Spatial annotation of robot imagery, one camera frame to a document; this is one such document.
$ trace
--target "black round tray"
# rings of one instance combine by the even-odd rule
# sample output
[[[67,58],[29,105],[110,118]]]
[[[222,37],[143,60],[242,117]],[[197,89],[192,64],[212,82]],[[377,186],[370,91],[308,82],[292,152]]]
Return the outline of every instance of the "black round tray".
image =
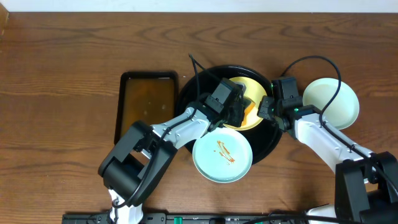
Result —
[[[268,96],[272,96],[271,83],[260,73],[251,70],[250,68],[242,67],[239,65],[222,65],[213,68],[209,68],[208,71],[215,74],[219,78],[233,78],[233,77],[248,77],[251,78],[264,87]],[[205,72],[199,74],[200,93],[213,93],[218,82],[214,81]],[[191,78],[187,84],[182,88],[177,98],[175,105],[175,116],[182,114],[185,108],[191,101],[195,101],[197,98],[196,93],[196,80],[195,77]],[[253,162],[256,164],[263,158],[268,156],[272,150],[278,144],[282,131],[278,126],[271,124],[268,121],[261,121],[256,127],[239,131],[250,143],[253,152]],[[194,141],[186,143],[185,147],[192,153]]]

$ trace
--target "white plate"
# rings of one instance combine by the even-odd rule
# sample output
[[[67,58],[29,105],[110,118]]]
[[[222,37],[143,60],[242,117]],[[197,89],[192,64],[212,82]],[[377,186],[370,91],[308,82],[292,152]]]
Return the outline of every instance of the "white plate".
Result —
[[[249,171],[253,160],[248,140],[229,128],[217,128],[196,140],[192,156],[199,172],[218,183],[239,180]]]
[[[338,80],[334,78],[315,80],[304,91],[303,105],[314,105],[322,110],[335,94],[337,85]],[[359,101],[355,92],[347,84],[341,82],[337,97],[326,109],[324,115],[337,129],[344,129],[352,125],[359,115]]]

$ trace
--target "yellow bowl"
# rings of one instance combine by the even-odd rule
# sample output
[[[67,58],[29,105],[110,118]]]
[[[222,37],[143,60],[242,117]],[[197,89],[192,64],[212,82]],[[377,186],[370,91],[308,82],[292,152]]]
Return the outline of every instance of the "yellow bowl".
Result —
[[[246,86],[243,98],[249,99],[252,103],[244,111],[244,121],[241,127],[237,128],[231,125],[224,124],[227,128],[235,129],[237,131],[245,131],[256,127],[262,118],[257,116],[259,105],[263,96],[266,96],[266,90],[260,85],[260,83],[248,77],[234,77],[229,80],[236,83],[243,83]]]

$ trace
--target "sauce smear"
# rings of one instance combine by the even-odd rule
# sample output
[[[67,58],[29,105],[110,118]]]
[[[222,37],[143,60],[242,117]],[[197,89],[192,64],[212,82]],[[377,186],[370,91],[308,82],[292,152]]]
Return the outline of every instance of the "sauce smear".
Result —
[[[231,157],[231,154],[229,153],[228,149],[225,148],[225,145],[221,141],[217,141],[218,147],[221,150],[220,155],[230,161],[231,163],[235,162],[235,159]]]

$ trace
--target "white background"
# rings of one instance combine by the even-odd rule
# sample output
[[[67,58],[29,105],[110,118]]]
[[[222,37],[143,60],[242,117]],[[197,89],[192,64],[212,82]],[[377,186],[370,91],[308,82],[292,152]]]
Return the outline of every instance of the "white background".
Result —
[[[10,12],[398,12],[398,0],[0,0]]]

